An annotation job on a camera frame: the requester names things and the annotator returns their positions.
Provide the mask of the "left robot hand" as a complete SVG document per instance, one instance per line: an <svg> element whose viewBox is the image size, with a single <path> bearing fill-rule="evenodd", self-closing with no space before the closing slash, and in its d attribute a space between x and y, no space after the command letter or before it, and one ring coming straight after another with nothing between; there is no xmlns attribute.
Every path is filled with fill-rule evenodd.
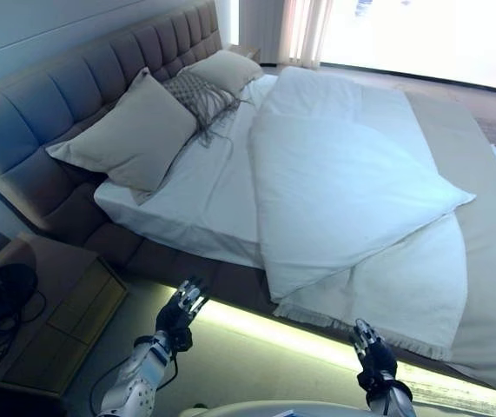
<svg viewBox="0 0 496 417"><path fill-rule="evenodd" d="M188 328L208 300L208 288L202 285L202 280L194 276L188 278L158 313L155 331L171 335Z"/></svg>

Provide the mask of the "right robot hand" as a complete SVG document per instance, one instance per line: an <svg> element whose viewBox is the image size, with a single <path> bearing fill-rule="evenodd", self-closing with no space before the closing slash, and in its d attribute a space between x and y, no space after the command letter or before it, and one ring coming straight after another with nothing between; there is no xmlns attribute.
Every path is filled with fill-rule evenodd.
<svg viewBox="0 0 496 417"><path fill-rule="evenodd" d="M367 321L355 320L350 341L362 368L358 374L359 380L370 382L395 378L395 355L384 338Z"/></svg>

